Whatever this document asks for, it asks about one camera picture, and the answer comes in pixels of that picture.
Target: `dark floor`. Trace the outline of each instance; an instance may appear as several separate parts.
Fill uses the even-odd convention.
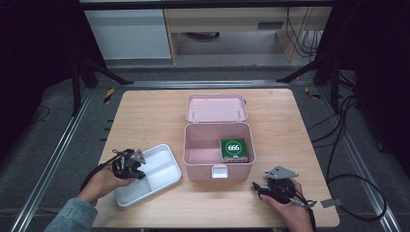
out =
[[[253,67],[217,67],[217,68],[160,68],[144,70],[114,70],[121,76],[131,80],[272,80],[282,78],[298,69],[298,66]],[[295,95],[307,129],[333,114],[326,99],[329,86],[316,87],[312,84],[314,73],[307,73],[301,80],[295,81],[287,88]],[[40,202],[43,210],[60,209],[65,202],[78,194],[79,187],[100,159],[104,141],[108,137],[109,120],[114,119],[121,96],[125,91],[135,88],[121,87],[110,79],[99,75],[99,86],[93,90],[82,89],[82,95],[90,93],[90,100],[73,137],[65,148],[57,171],[53,175],[48,188]],[[309,87],[311,94],[320,95],[313,98],[305,92]],[[107,90],[115,87],[109,103],[103,103]],[[352,94],[346,87],[339,87],[343,99]],[[60,138],[72,119],[73,96],[69,80],[49,87],[43,95],[42,106],[33,116],[32,123],[19,138],[10,151],[11,159],[1,173],[0,179],[0,231],[10,231],[20,209],[35,188],[44,172],[49,159],[55,153]],[[308,131],[310,139],[315,139],[331,131],[336,123],[333,118]],[[346,120],[347,134],[354,141],[354,150],[359,152],[368,171],[374,178],[389,204],[391,212],[401,231],[410,231],[410,181],[395,157],[379,152],[378,140],[374,137],[370,125],[360,107],[351,107]],[[336,135],[313,143],[314,147],[332,144]],[[352,148],[347,148],[343,141],[337,144],[331,165],[331,176],[342,173],[358,173],[355,161],[349,155]],[[315,148],[316,156],[326,175],[332,147]],[[349,211],[362,217],[374,217],[373,205],[368,198],[364,186],[354,179],[341,179],[330,184],[331,192],[342,198]],[[332,229],[318,231],[395,231],[384,228],[380,221],[366,222],[337,210],[340,225]],[[26,231],[43,231],[54,215],[38,212],[31,219]],[[94,231],[114,231],[113,229],[93,229]]]

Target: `aluminum rail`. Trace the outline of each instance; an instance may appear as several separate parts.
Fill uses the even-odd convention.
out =
[[[290,85],[302,85],[312,83],[312,80],[295,81],[294,83],[277,83],[275,80],[175,80],[175,81],[136,81],[130,85],[122,85],[123,88],[136,89],[233,89],[233,88],[270,88],[288,87]]]
[[[50,160],[48,161],[48,164],[46,165],[42,176],[31,192],[31,195],[26,201],[24,207],[15,219],[15,223],[11,230],[12,232],[25,231],[27,229],[31,219],[33,218],[33,215],[36,213],[36,210],[39,207],[41,200],[43,199],[45,191],[47,190],[48,185],[51,182],[51,179],[54,176],[54,173],[57,170],[61,159],[63,158],[67,150],[67,147],[70,144],[70,141],[73,138],[73,134],[84,114],[85,108],[88,105],[92,93],[93,90],[86,89],[81,108],[79,109],[76,116],[72,117],[68,126],[66,127],[66,130],[64,131],[57,147],[55,148]]]

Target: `electrical cable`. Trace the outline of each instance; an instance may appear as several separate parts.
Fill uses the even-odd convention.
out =
[[[301,207],[304,207],[305,209],[307,209],[307,212],[308,212],[308,215],[309,215],[309,218],[310,218],[311,227],[312,227],[312,229],[313,229],[313,232],[315,232],[316,229],[317,229],[317,228],[316,228],[316,219],[315,219],[315,217],[314,217],[313,210],[311,209],[312,206],[309,205],[309,202],[310,202],[310,203],[313,203],[313,205],[316,204],[316,202],[315,202],[315,201],[312,201],[312,200],[306,200],[305,197],[304,197],[304,195],[303,195],[301,192],[299,192],[296,188],[293,188],[293,189],[295,190],[295,192],[296,192],[297,194],[294,194],[293,191],[291,191],[291,190],[289,190],[289,189],[286,189],[286,188],[283,188],[283,187],[281,187],[281,186],[275,186],[275,188],[281,189],[281,190],[287,192],[287,193],[290,194],[290,195],[296,196],[296,198],[298,198],[302,203],[305,204],[305,206],[301,206]]]
[[[346,103],[346,101],[349,101],[349,100],[352,99],[352,98],[354,98],[354,96],[347,97],[347,98],[342,102],[341,107],[343,107],[343,105]],[[336,126],[333,130],[331,130],[330,132],[326,133],[325,135],[322,135],[322,136],[319,137],[319,138],[316,138],[316,139],[311,140],[311,142],[314,143],[314,142],[320,141],[320,140],[322,140],[322,139],[324,139],[324,138],[327,138],[327,137],[329,137],[330,135],[332,135],[335,131],[337,131],[338,127],[340,127],[340,125],[341,125],[341,120],[342,120],[342,117],[340,116],[339,119],[338,119],[338,122],[337,122],[337,126]]]
[[[48,114],[50,113],[50,108],[48,108],[47,106],[45,106],[45,105],[39,105],[39,107],[43,107],[43,108],[47,109],[46,114],[45,114],[41,119],[31,121],[30,123],[38,123],[38,122],[40,122],[40,121],[43,121],[43,120],[48,116]]]
[[[88,182],[91,180],[91,178],[93,178],[93,176],[94,176],[97,172],[101,171],[105,166],[110,165],[110,163],[111,163],[112,161],[114,161],[115,159],[117,159],[118,157],[120,157],[120,156],[122,155],[122,153],[116,152],[115,150],[113,150],[112,152],[116,153],[116,155],[115,155],[113,158],[109,159],[108,161],[106,161],[106,162],[104,162],[104,163],[101,163],[101,164],[98,165],[96,168],[94,168],[94,169],[87,175],[87,177],[85,178],[85,180],[82,182],[82,185],[81,185],[81,188],[79,189],[79,191],[82,191],[82,190],[85,188],[85,186],[87,186]]]
[[[382,210],[382,212],[381,212],[378,216],[376,216],[376,217],[361,217],[361,216],[358,216],[358,215],[356,215],[356,214],[354,214],[354,213],[348,211],[348,210],[347,210],[345,207],[343,207],[343,206],[339,206],[339,207],[340,207],[341,210],[344,211],[346,214],[348,214],[348,215],[350,215],[350,216],[352,216],[352,217],[354,217],[354,218],[357,218],[357,219],[360,219],[360,220],[363,220],[363,221],[376,221],[376,220],[379,220],[380,218],[382,218],[382,217],[386,214],[386,211],[387,211],[387,201],[386,201],[385,197],[382,195],[380,189],[379,189],[374,183],[372,183],[371,181],[369,181],[369,180],[367,180],[367,179],[365,179],[365,178],[363,178],[363,177],[361,177],[361,176],[355,175],[355,174],[340,174],[340,175],[336,175],[336,176],[333,177],[333,178],[330,178],[330,168],[331,168],[332,160],[333,160],[333,158],[334,158],[334,156],[335,156],[336,146],[337,146],[338,142],[340,141],[340,139],[343,137],[344,132],[345,132],[345,130],[346,130],[346,116],[347,116],[347,111],[348,111],[348,109],[349,109],[352,105],[356,104],[356,102],[353,102],[352,104],[350,104],[350,102],[353,101],[354,99],[355,99],[355,96],[354,96],[354,95],[353,95],[353,96],[350,96],[350,97],[347,98],[345,101],[343,101],[343,103],[342,103],[341,106],[340,106],[339,112],[340,112],[340,119],[341,119],[341,123],[340,123],[340,124],[341,124],[341,127],[340,127],[340,130],[339,130],[338,134],[337,134],[337,138],[336,138],[336,141],[335,141],[334,146],[333,146],[333,148],[332,148],[331,156],[330,156],[330,158],[329,158],[329,162],[328,162],[328,166],[327,166],[327,170],[326,170],[326,183],[327,183],[327,185],[328,185],[328,187],[329,187],[329,191],[330,191],[330,194],[331,194],[332,198],[335,198],[335,197],[334,197],[334,195],[333,195],[333,193],[332,193],[332,191],[331,191],[331,189],[330,189],[329,184],[330,184],[331,182],[333,182],[334,180],[336,180],[336,179],[346,178],[346,177],[348,177],[348,178],[355,178],[355,179],[360,179],[360,180],[362,180],[362,181],[365,181],[366,183],[368,183],[369,185],[371,185],[374,189],[376,189],[376,191],[379,193],[380,197],[381,197],[382,200],[383,200],[383,210]]]
[[[333,115],[331,115],[331,116],[329,116],[329,117],[327,117],[327,118],[323,119],[322,121],[320,121],[320,122],[318,122],[318,123],[314,124],[313,126],[311,126],[310,128],[308,128],[308,129],[307,129],[307,131],[312,130],[313,128],[315,128],[315,127],[317,127],[317,126],[321,125],[322,123],[324,123],[324,122],[328,121],[330,118],[335,117],[336,115],[337,115],[337,114],[333,114]]]
[[[379,193],[380,197],[381,197],[382,200],[383,200],[383,210],[382,210],[382,212],[381,212],[378,216],[376,216],[376,217],[362,217],[362,216],[358,216],[358,215],[353,214],[351,211],[348,211],[345,207],[343,207],[343,206],[338,206],[339,208],[341,208],[342,211],[344,211],[346,214],[348,214],[348,215],[350,215],[350,216],[352,216],[352,217],[354,217],[354,218],[357,218],[357,219],[360,219],[360,220],[364,220],[364,221],[376,221],[376,220],[379,220],[380,218],[382,218],[382,217],[386,214],[386,211],[387,211],[387,201],[386,201],[386,198],[383,196],[383,194],[381,193],[380,189],[379,189],[374,183],[372,183],[371,181],[369,181],[368,179],[363,178],[363,177],[358,176],[358,175],[355,175],[355,174],[340,174],[340,175],[337,175],[337,176],[333,177],[332,179],[330,179],[330,180],[327,182],[327,184],[329,185],[329,183],[333,182],[334,180],[339,179],[339,178],[344,178],[344,177],[350,177],[350,178],[359,179],[359,180],[364,181],[364,182],[368,183],[369,185],[371,185],[371,186],[377,191],[377,193]]]
[[[290,29],[293,33],[293,36],[296,38],[296,42],[293,42],[292,38],[289,35],[289,27],[290,27]],[[311,57],[316,54],[316,50],[318,48],[316,46],[314,48],[314,51],[313,51],[313,44],[314,43],[317,44],[317,41],[318,41],[318,39],[317,39],[317,34],[318,33],[316,31],[313,33],[313,39],[312,39],[311,46],[308,47],[308,46],[306,46],[306,41],[308,40],[308,32],[305,32],[302,45],[300,45],[299,42],[298,42],[298,36],[296,35],[296,32],[295,32],[295,30],[292,26],[292,23],[290,22],[289,8],[286,8],[286,30],[285,31],[286,31],[286,35],[287,35],[289,41],[293,44],[293,47],[295,48],[298,55],[301,56],[301,57],[309,57],[309,60],[311,60]]]
[[[316,148],[325,148],[325,147],[334,146],[335,143],[338,143],[338,142],[343,138],[343,136],[344,136],[345,134],[346,134],[346,128],[343,129],[343,133],[342,133],[341,137],[338,139],[338,141],[333,142],[333,143],[331,143],[331,144],[327,144],[327,145],[313,146],[313,148],[316,149]]]
[[[306,55],[302,55],[301,53],[299,53],[298,47],[296,46],[296,44],[299,46],[299,48],[301,48],[301,46],[299,45],[299,43],[296,41],[296,43],[293,42],[292,38],[290,38],[289,35],[289,31],[288,31],[288,27],[290,26],[290,28],[292,29],[293,35],[296,37],[296,39],[298,39],[298,37],[296,36],[296,33],[293,29],[292,24],[290,23],[290,19],[289,19],[289,8],[286,8],[286,35],[289,39],[289,41],[293,44],[293,47],[295,48],[296,52],[298,53],[299,56],[301,57],[309,57]]]

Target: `gray floor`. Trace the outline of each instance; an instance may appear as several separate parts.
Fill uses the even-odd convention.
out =
[[[239,46],[239,38],[246,44],[244,49]],[[121,76],[138,81],[192,81],[192,80],[267,80],[272,81],[287,76],[301,65],[308,62],[308,57],[298,58],[288,63],[284,60],[274,34],[261,33],[226,33],[219,39],[210,41],[193,40],[183,37],[180,52],[174,66],[138,67],[138,69],[114,69]],[[305,125],[308,128],[326,119],[333,113],[326,102],[329,86],[316,87],[312,84],[314,72],[301,76],[288,86],[278,85],[277,88],[290,88],[301,110]],[[82,95],[90,94],[90,100],[74,130],[70,143],[64,150],[57,171],[51,179],[48,188],[40,202],[40,209],[58,210],[65,202],[78,194],[79,187],[100,159],[105,139],[108,136],[111,123],[118,108],[121,96],[125,91],[135,87],[122,87],[110,79],[99,75],[99,86],[93,90],[82,89]],[[305,92],[309,87],[312,94],[322,98],[312,98]],[[107,90],[115,88],[109,103],[103,103]],[[340,87],[341,95],[346,98],[352,91]],[[36,183],[41,178],[52,154],[59,145],[65,129],[72,119],[73,97],[71,82],[63,81],[49,87],[43,96],[33,121],[41,119],[49,108],[49,114],[44,120],[36,122],[27,128],[24,135],[14,145],[7,163],[7,168],[1,173],[0,179],[0,231],[10,231],[20,209],[30,197]],[[409,178],[391,154],[381,153],[377,149],[377,139],[372,135],[369,124],[360,108],[349,109],[347,117],[347,132],[354,141],[355,148],[368,167],[375,184],[381,189],[394,214],[398,227],[402,231],[410,231],[410,199]],[[311,139],[317,138],[335,126],[333,119],[309,130]],[[331,144],[335,137],[314,143],[313,146]],[[331,153],[331,147],[316,148],[316,156],[324,175]],[[357,173],[355,162],[349,156],[349,150],[343,142],[339,142],[331,166],[331,176],[341,173]],[[374,208],[361,182],[352,179],[342,179],[330,185],[332,193],[342,198],[345,207],[357,215],[374,217]],[[355,219],[342,210],[337,210],[340,225],[332,229],[318,231],[390,231],[379,221],[365,222]],[[33,216],[26,231],[43,231],[54,215],[38,212]],[[93,229],[95,231],[113,231],[114,229]]]

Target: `black tripod leg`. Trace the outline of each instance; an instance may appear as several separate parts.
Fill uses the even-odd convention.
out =
[[[96,63],[94,63],[94,62],[92,62],[88,59],[82,59],[82,63],[84,65],[86,65],[86,66],[88,66],[88,67],[90,67],[90,68],[92,68],[92,69],[94,69],[94,70],[108,76],[109,78],[115,80],[116,82],[118,82],[120,84],[133,84],[133,81],[126,80],[126,79],[124,79],[124,78],[110,72],[109,70],[100,67],[99,65],[97,65]]]
[[[94,75],[93,71],[89,69],[84,63],[78,62],[77,63],[77,70],[79,72],[79,76],[81,77],[82,81],[87,88],[96,88],[99,84],[96,76]]]
[[[80,93],[79,75],[77,71],[76,62],[73,62],[72,76],[73,76],[73,100],[74,100],[73,116],[74,116],[78,112],[78,109],[81,107],[81,93]]]
[[[331,60],[333,60],[333,62],[328,62],[318,69],[313,81],[316,85],[324,85],[328,79],[331,79],[331,107],[335,113],[338,113],[338,78],[340,65],[336,57]]]

